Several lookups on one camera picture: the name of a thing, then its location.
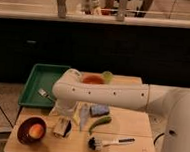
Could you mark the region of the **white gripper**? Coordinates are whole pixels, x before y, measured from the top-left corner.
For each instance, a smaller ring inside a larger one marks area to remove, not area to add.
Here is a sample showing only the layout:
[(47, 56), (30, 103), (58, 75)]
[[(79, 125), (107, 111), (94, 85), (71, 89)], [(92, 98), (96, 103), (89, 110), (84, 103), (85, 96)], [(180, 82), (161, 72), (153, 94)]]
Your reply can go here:
[(52, 115), (73, 117), (77, 109), (77, 102), (71, 100), (56, 100), (54, 107), (51, 109)]

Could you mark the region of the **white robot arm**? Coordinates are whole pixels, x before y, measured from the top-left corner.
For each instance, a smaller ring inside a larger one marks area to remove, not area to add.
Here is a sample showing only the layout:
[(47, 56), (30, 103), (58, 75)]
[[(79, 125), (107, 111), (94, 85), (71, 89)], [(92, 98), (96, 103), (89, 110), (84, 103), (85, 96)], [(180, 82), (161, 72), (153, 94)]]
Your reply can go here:
[(190, 88), (152, 84), (84, 84), (68, 69), (52, 86), (55, 108), (67, 115), (78, 101), (159, 113), (167, 119), (161, 152), (190, 152)]

